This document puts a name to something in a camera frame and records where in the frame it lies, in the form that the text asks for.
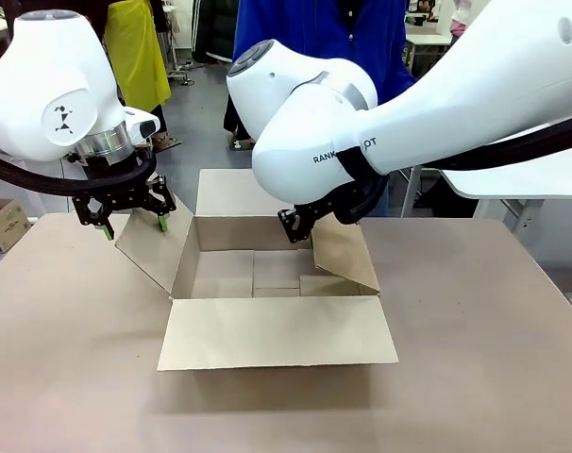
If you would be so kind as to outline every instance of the yellow skirt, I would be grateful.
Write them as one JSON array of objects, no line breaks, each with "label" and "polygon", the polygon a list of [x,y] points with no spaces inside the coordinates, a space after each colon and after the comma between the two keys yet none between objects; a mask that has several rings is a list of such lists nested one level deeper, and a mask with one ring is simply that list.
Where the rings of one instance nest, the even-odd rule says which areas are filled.
[{"label": "yellow skirt", "polygon": [[105,40],[116,82],[129,107],[151,111],[171,97],[148,0],[111,4]]}]

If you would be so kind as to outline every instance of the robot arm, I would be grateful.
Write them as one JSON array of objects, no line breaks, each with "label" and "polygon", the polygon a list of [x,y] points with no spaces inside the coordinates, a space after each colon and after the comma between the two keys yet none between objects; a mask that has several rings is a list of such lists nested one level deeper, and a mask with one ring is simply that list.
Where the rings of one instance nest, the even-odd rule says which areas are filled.
[{"label": "robot arm", "polygon": [[[158,130],[159,119],[121,105],[89,22],[71,11],[47,10],[24,14],[14,28],[0,59],[0,152],[37,161],[68,155],[83,165],[88,180],[36,175],[2,159],[0,178],[72,196],[81,223],[105,229],[110,238],[114,210],[152,210],[165,225],[175,202],[163,176],[148,181],[153,153],[135,148]],[[100,208],[92,210],[92,200]]]},{"label": "robot arm", "polygon": [[376,195],[381,176],[394,170],[430,162],[490,168],[570,147],[572,120],[490,143],[572,117],[572,0],[492,0],[428,74],[379,107],[371,80],[353,63],[311,59],[276,41],[236,61],[227,85],[258,138],[257,180],[295,205],[280,218],[291,240],[305,239],[330,211],[344,223],[359,220],[369,211],[358,209],[367,187]]}]

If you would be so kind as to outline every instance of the cardboard box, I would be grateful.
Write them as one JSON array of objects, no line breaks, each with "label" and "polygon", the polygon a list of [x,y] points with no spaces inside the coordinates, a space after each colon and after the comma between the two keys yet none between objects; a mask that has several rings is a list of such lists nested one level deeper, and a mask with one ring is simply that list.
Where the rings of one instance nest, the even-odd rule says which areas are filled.
[{"label": "cardboard box", "polygon": [[17,201],[0,198],[0,253],[12,248],[30,229],[30,223]]},{"label": "cardboard box", "polygon": [[134,210],[116,242],[173,298],[159,371],[397,362],[359,226],[323,219],[311,251],[275,214],[237,212],[194,216],[177,200],[160,233]]}]

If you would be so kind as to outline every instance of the brown tabletop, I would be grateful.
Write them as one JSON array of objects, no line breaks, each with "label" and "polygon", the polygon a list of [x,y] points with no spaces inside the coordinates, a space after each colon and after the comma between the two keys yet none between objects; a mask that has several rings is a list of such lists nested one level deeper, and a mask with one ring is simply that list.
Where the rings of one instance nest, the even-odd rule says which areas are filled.
[{"label": "brown tabletop", "polygon": [[572,452],[572,308],[513,236],[362,225],[399,364],[159,373],[162,290],[43,217],[0,263],[0,452]]}]

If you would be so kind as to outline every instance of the blue coat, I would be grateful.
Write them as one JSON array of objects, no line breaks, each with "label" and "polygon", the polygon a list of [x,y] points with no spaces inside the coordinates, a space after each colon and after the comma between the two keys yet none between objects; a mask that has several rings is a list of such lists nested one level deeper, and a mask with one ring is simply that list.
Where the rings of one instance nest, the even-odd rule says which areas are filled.
[{"label": "blue coat", "polygon": [[406,4],[364,0],[351,40],[337,0],[240,0],[234,60],[269,39],[311,57],[349,59],[372,77],[382,104],[414,83],[403,63]]}]

